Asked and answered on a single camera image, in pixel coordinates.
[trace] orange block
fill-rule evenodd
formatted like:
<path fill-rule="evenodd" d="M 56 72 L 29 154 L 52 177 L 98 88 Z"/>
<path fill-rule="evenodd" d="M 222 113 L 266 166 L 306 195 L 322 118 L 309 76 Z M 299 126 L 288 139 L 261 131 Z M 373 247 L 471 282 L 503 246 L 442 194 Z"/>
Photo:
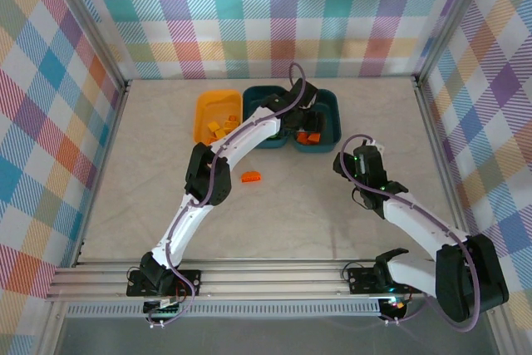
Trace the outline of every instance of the orange block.
<path fill-rule="evenodd" d="M 215 133 L 219 129 L 218 122 L 212 121 L 209 124 L 207 124 L 207 127 L 209 128 L 209 131 Z"/>
<path fill-rule="evenodd" d="M 230 129 L 230 131 L 233 131 L 238 127 L 239 127 L 239 123 L 237 121 L 224 122 L 224 129 Z"/>
<path fill-rule="evenodd" d="M 214 135 L 216 136 L 216 140 L 221 139 L 222 137 L 227 136 L 227 133 L 223 129 L 218 129 Z"/>
<path fill-rule="evenodd" d="M 249 183 L 249 182 L 259 182 L 263 178 L 260 175 L 260 172 L 257 172 L 256 170 L 250 170 L 248 172 L 244 172 L 242 176 L 240 177 L 240 180 L 242 180 L 242 183 Z"/>
<path fill-rule="evenodd" d="M 302 145 L 307 145 L 308 144 L 308 133 L 299 132 L 298 133 L 298 143 L 301 143 Z"/>
<path fill-rule="evenodd" d="M 321 135 L 319 133 L 311 133 L 308 136 L 308 143 L 311 145 L 316 145 L 317 143 L 319 143 L 320 136 Z"/>

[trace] plaid fabric backdrop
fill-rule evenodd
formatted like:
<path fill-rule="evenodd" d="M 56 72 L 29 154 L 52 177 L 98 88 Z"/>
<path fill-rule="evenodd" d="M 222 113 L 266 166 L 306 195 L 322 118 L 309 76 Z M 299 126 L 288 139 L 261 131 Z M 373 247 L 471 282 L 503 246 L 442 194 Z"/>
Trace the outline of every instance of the plaid fabric backdrop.
<path fill-rule="evenodd" d="M 85 0 L 129 78 L 411 74 L 453 0 Z"/>
<path fill-rule="evenodd" d="M 467 223 L 495 242 L 511 312 L 529 338 L 531 11 L 532 0 L 474 0 L 427 90 Z"/>
<path fill-rule="evenodd" d="M 0 0 L 0 354 L 30 351 L 117 98 L 64 0 Z"/>

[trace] enclosure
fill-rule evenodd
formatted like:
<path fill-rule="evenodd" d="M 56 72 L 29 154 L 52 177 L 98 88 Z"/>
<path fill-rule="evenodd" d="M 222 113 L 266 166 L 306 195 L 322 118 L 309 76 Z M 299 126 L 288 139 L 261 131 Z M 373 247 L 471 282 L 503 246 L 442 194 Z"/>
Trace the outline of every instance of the enclosure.
<path fill-rule="evenodd" d="M 398 337 L 413 353 L 532 352 L 531 2 L 0 0 L 0 353 L 117 353 L 125 340 L 131 351 L 172 349 L 189 333 L 197 353 L 293 352 L 291 341 L 306 353 L 395 353 Z M 289 89 L 294 61 L 337 99 L 342 139 L 322 154 L 300 152 L 295 138 L 251 151 L 185 263 L 227 274 L 246 262 L 258 274 L 308 263 L 337 276 L 347 261 L 397 247 L 423 255 L 353 203 L 352 185 L 333 172 L 342 143 L 366 133 L 386 147 L 391 179 L 495 244 L 510 301 L 472 333 L 431 313 L 404 324 L 412 337 L 343 313 L 247 321 L 217 308 L 184 318 L 173 335 L 150 331 L 122 294 L 110 300 L 106 284 L 125 291 L 126 270 L 179 206 L 198 97 Z M 241 184 L 248 170 L 263 180 Z M 81 274 L 84 284 L 69 280 Z M 338 306 L 361 306 L 343 302 L 349 292 L 333 278 L 323 287 Z"/>

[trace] purple cable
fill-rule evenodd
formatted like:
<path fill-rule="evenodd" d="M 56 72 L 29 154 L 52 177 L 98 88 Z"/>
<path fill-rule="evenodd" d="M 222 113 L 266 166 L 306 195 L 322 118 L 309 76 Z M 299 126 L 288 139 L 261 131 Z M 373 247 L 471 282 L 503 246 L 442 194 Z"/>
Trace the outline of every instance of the purple cable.
<path fill-rule="evenodd" d="M 192 293 L 191 295 L 191 298 L 190 298 L 190 301 L 189 303 L 187 304 L 186 307 L 184 307 L 183 309 L 181 309 L 181 311 L 179 311 L 175 316 L 173 316 L 172 318 L 168 319 L 167 321 L 165 321 L 164 323 L 161 323 L 160 326 L 161 327 L 164 327 L 165 325 L 168 325 L 168 324 L 171 324 L 173 322 L 175 322 L 177 319 L 179 319 L 181 317 L 181 315 L 185 312 L 187 312 L 190 307 L 192 306 L 192 303 L 194 302 L 194 298 L 195 298 L 195 286 L 183 275 L 181 274 L 176 268 L 174 265 L 172 265 L 171 261 L 170 261 L 170 242 L 171 242 L 171 237 L 172 235 L 174 234 L 175 232 L 175 229 L 177 228 L 177 226 L 179 225 L 179 222 L 181 221 L 181 218 L 183 218 L 183 215 L 189 210 L 189 207 L 190 206 L 193 206 L 193 207 L 196 207 L 196 208 L 201 208 L 205 205 L 207 205 L 207 203 L 209 202 L 210 200 L 210 197 L 212 196 L 213 194 L 213 189 L 214 189 L 214 172 L 216 170 L 216 161 L 218 160 L 219 158 L 219 155 L 227 148 L 227 146 L 230 144 L 230 142 L 234 139 L 236 139 L 237 137 L 239 137 L 240 135 L 242 135 L 247 129 L 249 129 L 251 126 L 256 126 L 257 124 L 263 122 L 263 121 L 266 121 L 266 120 L 269 120 L 270 118 L 274 117 L 274 116 L 280 116 L 281 114 L 287 112 L 287 111 L 290 111 L 292 110 L 298 103 L 299 101 L 303 98 L 303 93 L 305 92 L 305 89 L 307 87 L 307 78 L 305 76 L 305 71 L 303 70 L 303 68 L 297 64 L 296 62 L 292 62 L 290 64 L 290 68 L 288 70 L 288 79 L 290 80 L 290 84 L 293 86 L 293 75 L 292 75 L 292 71 L 293 71 L 293 68 L 294 67 L 297 67 L 299 69 L 299 72 L 301 73 L 301 78 L 303 79 L 303 83 L 301 85 L 301 90 L 299 91 L 298 93 L 298 96 L 296 97 L 296 99 L 292 102 L 292 104 L 284 107 L 282 110 L 279 110 L 279 111 L 276 111 L 272 114 L 270 114 L 269 116 L 265 116 L 263 118 L 258 118 L 256 121 L 254 122 L 250 122 L 248 123 L 247 125 L 245 125 L 242 129 L 240 129 L 239 131 L 235 132 L 235 134 L 233 136 L 231 136 L 219 149 L 218 151 L 216 151 L 216 153 L 214 154 L 214 157 L 213 157 L 213 161 L 211 163 L 211 166 L 210 166 L 210 174 L 209 174 L 209 189 L 207 190 L 207 195 L 205 196 L 205 198 L 199 202 L 199 203 L 195 203 L 193 200 L 191 200 L 185 207 L 183 207 L 183 209 L 181 210 L 181 212 L 179 213 L 179 215 L 177 216 L 177 218 L 175 218 L 175 221 L 174 223 L 172 224 L 172 226 L 170 227 L 170 231 L 168 232 L 168 236 L 166 238 L 166 246 L 165 246 L 165 254 L 166 254 L 166 263 L 170 266 L 170 269 L 172 270 L 172 272 L 174 272 L 175 276 L 177 276 L 179 279 L 181 279 L 182 281 L 184 281 L 190 288 L 190 292 Z M 155 323 L 153 321 L 153 319 L 151 318 L 151 312 L 148 313 L 148 322 L 150 323 L 151 326 L 154 326 Z"/>
<path fill-rule="evenodd" d="M 447 226 L 445 226 L 442 222 L 440 222 L 438 219 L 436 219 L 434 216 L 432 216 L 429 212 L 427 212 L 425 209 L 423 209 L 419 205 L 416 205 L 416 204 L 412 203 L 409 200 L 403 199 L 402 197 L 399 197 L 398 195 L 394 195 L 392 193 L 388 193 L 388 192 L 383 191 L 383 190 L 373 189 L 372 187 L 366 186 L 366 185 L 358 182 L 355 178 L 353 178 L 351 176 L 351 174 L 349 173 L 349 171 L 347 170 L 347 168 L 345 166 L 345 163 L 343 162 L 343 155 L 345 153 L 346 147 L 349 144 L 349 142 L 351 142 L 352 140 L 357 139 L 357 138 L 368 139 L 370 141 L 373 140 L 368 135 L 358 134 L 358 135 L 351 136 L 343 144 L 342 149 L 340 150 L 340 165 L 342 166 L 343 173 L 346 174 L 347 178 L 352 183 L 354 183 L 355 186 L 358 187 L 359 189 L 364 189 L 364 190 L 370 191 L 372 193 L 376 193 L 378 195 L 385 195 L 385 196 L 387 196 L 387 197 L 389 197 L 391 199 L 394 199 L 396 201 L 399 201 L 399 202 L 403 203 L 404 205 L 407 205 L 411 209 L 416 210 L 417 212 L 422 214 L 424 217 L 426 217 L 428 220 L 430 220 L 435 226 L 437 226 L 438 228 L 443 230 L 451 239 L 456 241 L 456 243 L 458 244 L 458 247 L 460 247 L 462 253 L 465 256 L 465 260 L 469 264 L 470 271 L 471 271 L 471 277 L 472 277 L 472 280 L 473 280 L 473 293 L 474 293 L 475 305 L 473 307 L 473 316 L 471 317 L 471 322 L 469 324 L 465 325 L 465 326 L 461 326 L 459 324 L 456 324 L 456 322 L 454 320 L 452 320 L 451 318 L 449 318 L 449 316 L 440 307 L 436 307 L 433 303 L 431 303 L 431 301 L 428 301 L 428 303 L 457 332 L 459 332 L 459 333 L 467 333 L 467 332 L 471 331 L 475 327 L 476 323 L 479 320 L 479 316 L 480 316 L 480 282 L 479 282 L 478 273 L 476 272 L 475 264 L 473 263 L 473 258 L 469 254 L 469 251 L 464 246 L 464 244 L 460 241 L 460 239 L 456 236 L 456 234 L 454 234 Z"/>
<path fill-rule="evenodd" d="M 410 315 L 408 316 L 405 316 L 404 318 L 401 319 L 401 322 L 407 322 L 409 321 L 410 319 L 416 317 L 417 315 L 419 315 L 421 312 L 423 312 L 426 308 L 426 301 L 423 301 L 423 304 L 418 308 L 416 309 L 414 312 L 412 312 Z"/>

